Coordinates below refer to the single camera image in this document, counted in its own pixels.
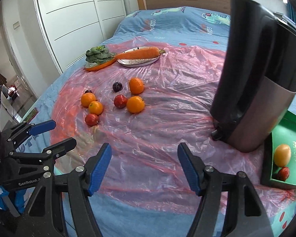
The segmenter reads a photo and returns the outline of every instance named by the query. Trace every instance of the teal curtain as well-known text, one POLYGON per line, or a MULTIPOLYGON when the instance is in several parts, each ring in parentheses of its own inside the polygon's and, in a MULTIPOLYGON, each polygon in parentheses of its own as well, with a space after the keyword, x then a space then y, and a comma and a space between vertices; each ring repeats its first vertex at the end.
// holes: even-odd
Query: teal curtain
POLYGON ((290 2, 287 3, 287 8, 288 8, 288 17, 296 23, 296 11, 294 10, 290 2))

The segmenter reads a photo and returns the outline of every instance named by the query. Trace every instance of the orange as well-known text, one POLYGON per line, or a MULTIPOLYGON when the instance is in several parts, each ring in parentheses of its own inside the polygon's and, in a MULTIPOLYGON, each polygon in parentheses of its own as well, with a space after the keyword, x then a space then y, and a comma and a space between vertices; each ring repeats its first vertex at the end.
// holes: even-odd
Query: orange
POLYGON ((81 96, 81 105, 87 108, 89 104, 96 101, 96 97, 93 93, 87 92, 81 96))
POLYGON ((144 83, 140 78, 134 77, 129 81, 129 90, 132 94, 141 94, 144 91, 144 83))
POLYGON ((91 114, 100 115, 103 112, 103 105, 98 101, 93 101, 89 105, 89 111, 91 114))
POLYGON ((141 97, 133 96, 128 99, 126 107, 130 113, 139 113, 145 108, 145 103, 141 97))

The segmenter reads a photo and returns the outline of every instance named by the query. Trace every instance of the red apple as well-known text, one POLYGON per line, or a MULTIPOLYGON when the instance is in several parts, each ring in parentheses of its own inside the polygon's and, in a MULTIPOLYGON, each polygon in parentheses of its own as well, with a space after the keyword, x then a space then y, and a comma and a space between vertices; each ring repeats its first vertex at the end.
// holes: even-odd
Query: red apple
POLYGON ((124 95, 117 95, 114 99, 114 105, 119 108, 125 108, 127 104, 127 98, 124 95))
POLYGON ((99 117, 95 114, 88 114, 84 120, 88 126, 95 126, 100 121, 99 117))
POLYGON ((289 177, 289 174, 290 174, 289 168, 285 166, 285 167, 281 168, 280 171, 278 171, 277 179, 285 182, 287 180, 287 178, 289 177))

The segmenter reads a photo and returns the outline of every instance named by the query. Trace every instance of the wooden headboard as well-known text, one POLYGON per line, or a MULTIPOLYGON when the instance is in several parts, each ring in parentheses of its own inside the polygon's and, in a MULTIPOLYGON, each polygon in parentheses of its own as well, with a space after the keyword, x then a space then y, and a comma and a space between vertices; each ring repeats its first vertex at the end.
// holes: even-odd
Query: wooden headboard
POLYGON ((230 14, 230 0, 137 0, 140 10, 190 6, 230 14))

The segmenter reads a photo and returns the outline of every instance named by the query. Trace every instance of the white plate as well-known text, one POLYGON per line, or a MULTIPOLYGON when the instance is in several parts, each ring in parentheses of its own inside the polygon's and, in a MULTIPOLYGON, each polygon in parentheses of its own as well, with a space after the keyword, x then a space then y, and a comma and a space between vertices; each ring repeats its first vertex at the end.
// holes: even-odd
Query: white plate
MULTIPOLYGON (((148 46, 135 47, 135 48, 129 49, 125 52, 130 52, 130 51, 134 51, 134 50, 138 50, 138 49, 142 49, 142 48, 147 48, 147 47, 148 46)), ((160 56, 158 56, 157 58, 153 58, 153 59, 117 60, 117 61, 125 67, 136 68, 136 67, 143 67, 143 66, 150 65, 150 64, 154 63, 155 61, 157 61, 159 58, 160 58, 160 56)))

